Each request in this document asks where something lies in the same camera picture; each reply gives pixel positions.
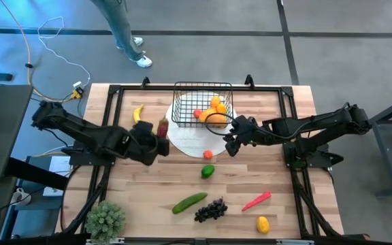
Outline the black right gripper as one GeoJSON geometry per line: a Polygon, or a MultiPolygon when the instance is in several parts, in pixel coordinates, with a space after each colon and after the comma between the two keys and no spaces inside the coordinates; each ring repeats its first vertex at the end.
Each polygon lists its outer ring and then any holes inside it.
{"type": "Polygon", "coordinates": [[[226,141],[225,148],[228,154],[234,157],[240,149],[241,142],[233,135],[252,134],[257,131],[258,124],[253,116],[245,117],[241,115],[233,119],[231,125],[233,128],[230,130],[230,135],[225,135],[223,139],[226,141]]]}

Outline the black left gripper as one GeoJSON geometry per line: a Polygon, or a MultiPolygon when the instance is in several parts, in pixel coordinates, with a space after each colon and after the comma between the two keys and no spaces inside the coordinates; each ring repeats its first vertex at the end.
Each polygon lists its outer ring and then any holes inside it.
{"type": "Polygon", "coordinates": [[[169,140],[156,138],[153,135],[153,124],[139,120],[135,130],[129,132],[126,157],[151,166],[158,154],[164,157],[169,155],[169,140]]]}

